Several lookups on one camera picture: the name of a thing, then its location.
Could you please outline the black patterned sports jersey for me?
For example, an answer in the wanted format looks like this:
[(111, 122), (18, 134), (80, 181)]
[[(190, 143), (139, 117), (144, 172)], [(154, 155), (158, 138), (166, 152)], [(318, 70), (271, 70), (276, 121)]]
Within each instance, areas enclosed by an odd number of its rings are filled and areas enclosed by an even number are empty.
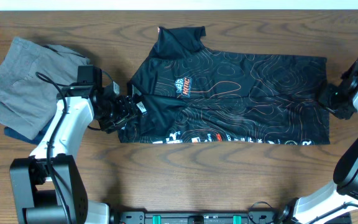
[(317, 101), (324, 57), (243, 54), (207, 48), (204, 27), (160, 27), (127, 84), (140, 110), (120, 142), (329, 143), (329, 113)]

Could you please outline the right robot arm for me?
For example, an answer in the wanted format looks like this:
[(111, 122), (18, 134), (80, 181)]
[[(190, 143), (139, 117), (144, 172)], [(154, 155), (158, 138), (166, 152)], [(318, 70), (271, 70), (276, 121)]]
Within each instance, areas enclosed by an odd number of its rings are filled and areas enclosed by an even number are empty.
[[(342, 82), (326, 85), (318, 101), (339, 119), (358, 113), (358, 59), (341, 76)], [(333, 180), (313, 194), (292, 200), (275, 217), (275, 223), (351, 223), (358, 210), (358, 138), (338, 161)]]

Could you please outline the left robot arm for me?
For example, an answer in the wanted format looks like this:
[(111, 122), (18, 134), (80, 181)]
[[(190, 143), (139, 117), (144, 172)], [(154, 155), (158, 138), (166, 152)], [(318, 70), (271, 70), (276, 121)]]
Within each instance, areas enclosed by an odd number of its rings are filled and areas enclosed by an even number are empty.
[(129, 96), (112, 82), (102, 85), (103, 72), (94, 65), (78, 67), (76, 82), (55, 83), (57, 110), (50, 126), (29, 157), (14, 159), (9, 173), (19, 223), (109, 223), (106, 203), (88, 199), (76, 166), (76, 156), (92, 121), (100, 131), (113, 133), (137, 116)]

